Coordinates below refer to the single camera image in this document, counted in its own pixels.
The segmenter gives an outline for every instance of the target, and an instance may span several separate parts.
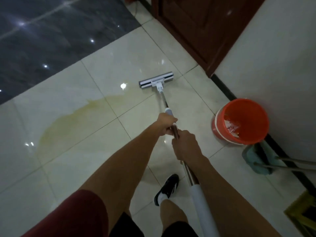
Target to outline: t-shirt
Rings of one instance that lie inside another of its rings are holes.
[[[107,237],[108,217],[100,197],[79,190],[22,237]]]

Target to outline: hand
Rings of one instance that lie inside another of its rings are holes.
[[[153,125],[155,125],[158,128],[160,136],[165,134],[172,135],[172,132],[169,129],[169,127],[171,127],[172,124],[177,121],[177,118],[168,115],[167,113],[160,113],[158,119]]]
[[[199,166],[207,159],[203,156],[195,135],[189,131],[178,130],[179,139],[172,140],[172,147],[178,160],[183,160],[189,167]]]

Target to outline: black shorts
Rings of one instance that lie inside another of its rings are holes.
[[[134,236],[143,237],[143,232],[135,224],[129,215],[123,213],[117,223],[114,225],[109,237]],[[170,225],[161,235],[162,237],[189,236],[198,237],[192,227],[182,221]]]

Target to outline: person's right arm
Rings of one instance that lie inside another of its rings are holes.
[[[220,235],[280,237],[271,224],[203,156],[195,135],[179,130],[179,136],[179,140],[172,140],[174,152],[198,178]]]

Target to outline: sneaker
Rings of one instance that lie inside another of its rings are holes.
[[[160,191],[156,194],[155,198],[154,198],[154,203],[156,206],[159,206],[158,204],[158,196],[160,195],[160,193],[167,195],[168,198],[170,198],[171,194],[177,189],[178,185],[179,185],[179,175],[177,174],[173,174],[172,176],[170,176],[165,184],[163,185],[163,187],[160,189]]]

